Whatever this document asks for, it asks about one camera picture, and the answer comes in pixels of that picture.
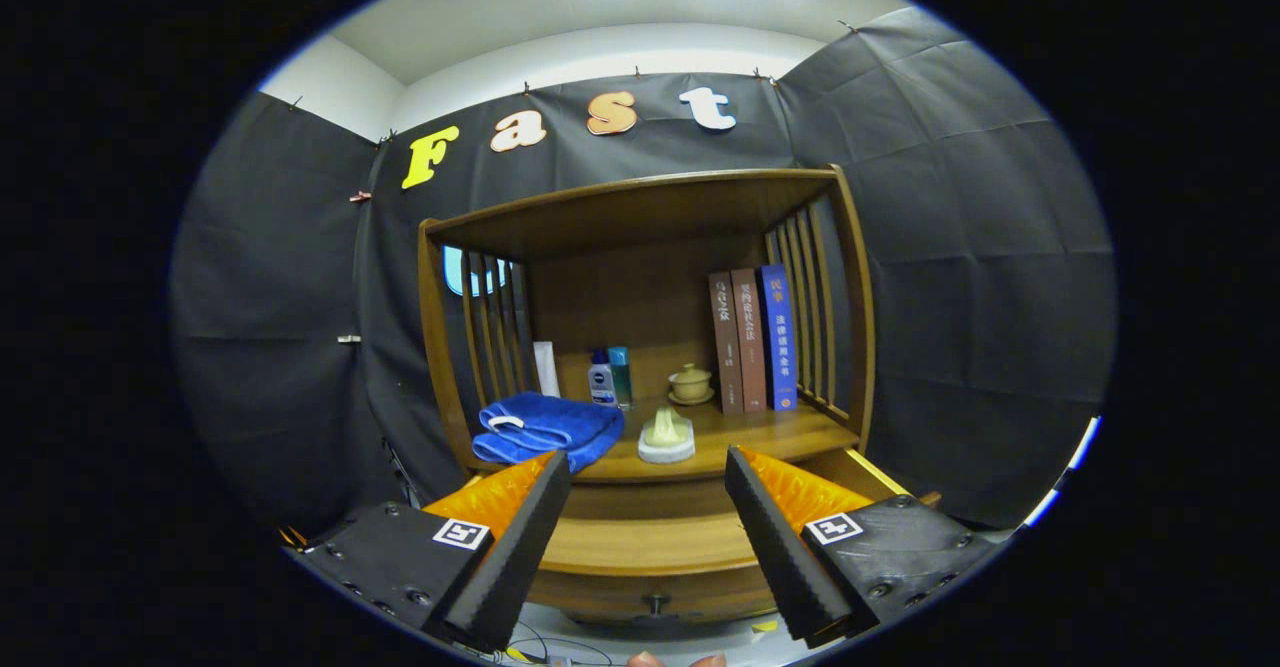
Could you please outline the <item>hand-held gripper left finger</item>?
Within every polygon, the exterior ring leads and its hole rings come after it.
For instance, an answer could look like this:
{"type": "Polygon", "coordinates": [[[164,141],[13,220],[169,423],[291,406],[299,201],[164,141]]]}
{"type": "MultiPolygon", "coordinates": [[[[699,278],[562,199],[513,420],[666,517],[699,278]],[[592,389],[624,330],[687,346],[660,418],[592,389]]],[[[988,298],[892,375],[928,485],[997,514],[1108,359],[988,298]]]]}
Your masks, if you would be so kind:
{"type": "Polygon", "coordinates": [[[285,553],[393,625],[492,653],[509,641],[567,502],[563,449],[512,465],[430,506],[384,502],[285,553]]]}

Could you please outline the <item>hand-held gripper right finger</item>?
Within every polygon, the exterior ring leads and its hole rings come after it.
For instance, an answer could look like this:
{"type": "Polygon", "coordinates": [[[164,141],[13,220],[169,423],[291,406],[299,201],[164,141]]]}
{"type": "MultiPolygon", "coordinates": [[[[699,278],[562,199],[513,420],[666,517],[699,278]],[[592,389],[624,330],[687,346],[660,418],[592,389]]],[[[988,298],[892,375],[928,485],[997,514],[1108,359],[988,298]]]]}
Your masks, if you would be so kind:
{"type": "Polygon", "coordinates": [[[869,497],[759,449],[727,449],[724,488],[790,635],[810,648],[915,615],[998,553],[915,497],[869,497]]]}

